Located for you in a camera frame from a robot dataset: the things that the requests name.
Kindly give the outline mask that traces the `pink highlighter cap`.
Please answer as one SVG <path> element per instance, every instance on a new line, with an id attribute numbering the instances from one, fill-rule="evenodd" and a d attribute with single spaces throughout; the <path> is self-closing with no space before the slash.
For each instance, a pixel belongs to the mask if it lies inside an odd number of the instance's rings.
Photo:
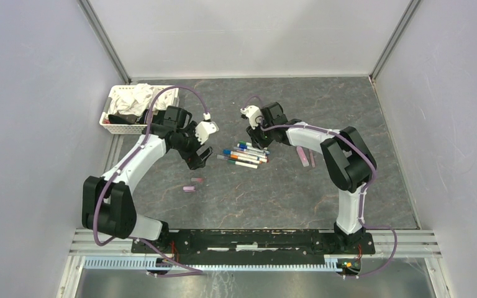
<path id="1" fill-rule="evenodd" d="M 184 186 L 183 191 L 184 192 L 195 192 L 196 188 L 194 186 Z"/>

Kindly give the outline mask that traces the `pink highlighter pen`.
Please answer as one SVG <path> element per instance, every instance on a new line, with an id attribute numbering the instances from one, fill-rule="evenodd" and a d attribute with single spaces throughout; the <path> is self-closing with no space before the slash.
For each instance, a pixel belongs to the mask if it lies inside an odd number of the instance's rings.
<path id="1" fill-rule="evenodd" d="M 296 151 L 298 153 L 299 160 L 303 167 L 308 167 L 310 165 L 309 160 L 307 159 L 306 152 L 304 151 L 303 147 L 296 147 Z"/>

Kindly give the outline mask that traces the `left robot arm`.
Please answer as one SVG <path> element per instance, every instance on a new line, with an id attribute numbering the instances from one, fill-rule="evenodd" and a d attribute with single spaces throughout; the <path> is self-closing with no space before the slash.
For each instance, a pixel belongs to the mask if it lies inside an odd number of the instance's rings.
<path id="1" fill-rule="evenodd" d="M 212 148 L 200 149 L 218 130 L 209 114 L 196 122 L 183 108 L 168 107 L 160 112 L 113 168 L 85 180 L 83 227 L 114 238 L 144 238 L 155 253 L 166 251 L 170 246 L 168 224 L 138 214 L 132 194 L 148 170 L 170 150 L 177 151 L 190 170 L 205 167 Z"/>

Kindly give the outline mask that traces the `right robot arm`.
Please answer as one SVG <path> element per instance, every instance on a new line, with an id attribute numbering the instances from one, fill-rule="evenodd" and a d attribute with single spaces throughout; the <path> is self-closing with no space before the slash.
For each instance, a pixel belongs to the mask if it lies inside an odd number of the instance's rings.
<path id="1" fill-rule="evenodd" d="M 325 129 L 300 119 L 289 120 L 277 102 L 240 110 L 247 119 L 247 133 L 254 147 L 264 149 L 272 142 L 307 148 L 320 153 L 330 180 L 338 188 L 338 216 L 334 223 L 334 246 L 352 252 L 365 234 L 366 191 L 376 175 L 376 161 L 358 130 Z"/>

